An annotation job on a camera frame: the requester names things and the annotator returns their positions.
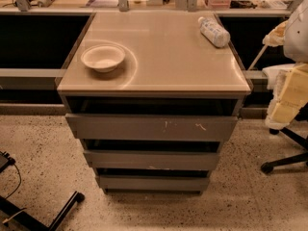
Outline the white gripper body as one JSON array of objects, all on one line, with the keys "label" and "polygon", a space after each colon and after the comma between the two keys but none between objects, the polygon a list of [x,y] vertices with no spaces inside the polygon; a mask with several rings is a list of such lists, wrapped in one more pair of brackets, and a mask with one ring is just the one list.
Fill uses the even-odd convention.
[{"label": "white gripper body", "polygon": [[264,36],[262,43],[266,46],[277,47],[284,44],[287,21],[283,21]]}]

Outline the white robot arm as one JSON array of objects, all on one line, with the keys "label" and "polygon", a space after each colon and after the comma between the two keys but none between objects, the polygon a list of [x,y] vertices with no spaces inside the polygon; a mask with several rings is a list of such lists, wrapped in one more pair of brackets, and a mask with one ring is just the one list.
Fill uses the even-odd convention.
[{"label": "white robot arm", "polygon": [[278,72],[267,110],[267,126],[280,130],[308,103],[308,0],[303,0],[286,22],[272,29],[263,44],[282,45],[284,55],[295,62],[290,70]]}]

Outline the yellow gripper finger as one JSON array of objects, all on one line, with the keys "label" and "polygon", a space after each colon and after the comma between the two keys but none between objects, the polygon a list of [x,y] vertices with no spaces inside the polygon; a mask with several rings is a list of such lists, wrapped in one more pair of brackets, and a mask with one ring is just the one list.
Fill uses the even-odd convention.
[{"label": "yellow gripper finger", "polygon": [[294,107],[304,107],[308,102],[308,64],[295,66],[286,74],[282,100]]},{"label": "yellow gripper finger", "polygon": [[299,109],[300,106],[296,103],[273,101],[270,117],[276,122],[289,123],[296,117]]}]

